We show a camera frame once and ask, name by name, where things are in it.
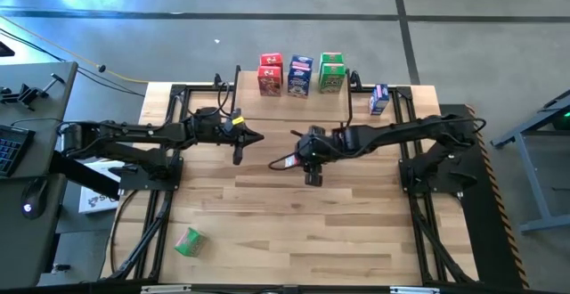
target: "concrete floor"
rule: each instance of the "concrete floor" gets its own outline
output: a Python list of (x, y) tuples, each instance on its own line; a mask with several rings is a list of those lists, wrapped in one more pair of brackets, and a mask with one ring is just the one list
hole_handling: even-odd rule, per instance
[[(570, 0), (404, 0), (418, 15), (570, 15)], [(0, 5), (36, 9), (137, 12), (362, 13), (396, 14), (395, 0), (0, 0)], [(90, 60), (133, 78), (156, 81), (209, 81), (216, 72), (231, 79), (235, 64), (253, 69), (262, 52), (342, 51), (366, 83), (410, 84), (397, 21), (281, 20), (90, 20), (14, 18), (25, 27)], [(2, 28), (38, 43), (0, 21)], [(421, 84), (435, 85), (441, 103), (468, 103), (489, 125), (490, 140), (530, 117), (568, 88), (570, 31), (565, 23), (410, 23)], [(1, 41), (17, 55), (2, 64), (50, 61), (11, 40)], [(66, 59), (65, 53), (52, 49)], [(123, 84), (143, 93), (144, 85)], [(135, 122), (143, 100), (116, 93), (78, 76), (66, 119)], [(490, 149), (493, 166), (513, 227), (538, 218), (530, 185), (514, 149)], [(49, 275), (43, 284), (98, 277), (112, 213), (74, 215), (77, 193), (66, 195), (68, 215), (58, 230), (65, 244), (58, 257), (89, 245), (78, 271)], [(570, 279), (570, 227), (517, 234), (533, 289), (567, 291)]]

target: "small blue box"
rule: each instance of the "small blue box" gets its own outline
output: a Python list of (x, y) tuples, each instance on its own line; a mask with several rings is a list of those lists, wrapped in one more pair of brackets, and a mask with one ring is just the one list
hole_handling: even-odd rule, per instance
[(287, 93), (294, 97), (308, 98), (311, 70), (303, 67), (291, 66), (287, 76)]
[(370, 114), (379, 115), (384, 111), (390, 102), (390, 95), (388, 93), (388, 85), (378, 84), (372, 90), (372, 97), (370, 98)]
[(300, 54), (293, 54), (290, 67), (303, 67), (313, 69), (313, 58), (305, 57)]

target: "desk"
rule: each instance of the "desk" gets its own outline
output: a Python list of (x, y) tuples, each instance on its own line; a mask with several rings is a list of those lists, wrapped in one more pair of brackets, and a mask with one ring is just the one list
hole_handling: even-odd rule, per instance
[[(0, 66), (0, 86), (13, 92), (20, 91), (21, 83), (44, 88), (57, 74), (66, 85), (55, 84), (48, 98), (37, 98), (31, 111), (16, 105), (0, 105), (0, 123), (10, 125), (23, 118), (58, 118), (68, 104), (69, 94), (77, 72), (75, 62), (51, 62)], [(44, 214), (29, 220), (21, 214), (21, 194), (31, 181), (30, 177), (45, 175), (52, 160), (57, 142), (55, 120), (29, 121), (19, 127), (36, 131), (34, 142), (11, 178), (0, 177), (0, 260), (6, 265), (0, 273), (0, 288), (36, 286), (50, 254), (57, 214), (65, 192), (67, 179), (63, 175), (49, 175), (47, 205)]]
[[(162, 123), (170, 86), (149, 84), (142, 124)], [(439, 114), (433, 86), (411, 90), (418, 117)], [(395, 122), (392, 103), (381, 117), (368, 115), (369, 98), (370, 94), (353, 94), (353, 124)], [(192, 94), (191, 109), (204, 106), (216, 106), (216, 94)], [(275, 172), (267, 163), (293, 151), (297, 137), (289, 130), (305, 132), (312, 124), (331, 129), (338, 122), (249, 119), (247, 123), (265, 139), (244, 150), (238, 167), (232, 165), (231, 147), (200, 144), (183, 152), (183, 180), (170, 214), (161, 283), (420, 284), (410, 206), (398, 181), (399, 145), (328, 164), (323, 168), (323, 186), (309, 187), (299, 168)], [(423, 141), (424, 150), (432, 143)], [(121, 218), (115, 241), (117, 265), (140, 239), (148, 198), (148, 192), (139, 192)], [(433, 198), (443, 244), (464, 271), (477, 278), (459, 202), (443, 194)], [(197, 258), (174, 250), (188, 227), (209, 238)], [(154, 243), (149, 248), (147, 272)], [(429, 246), (427, 253), (434, 274)], [(102, 277), (109, 274), (108, 248)]]

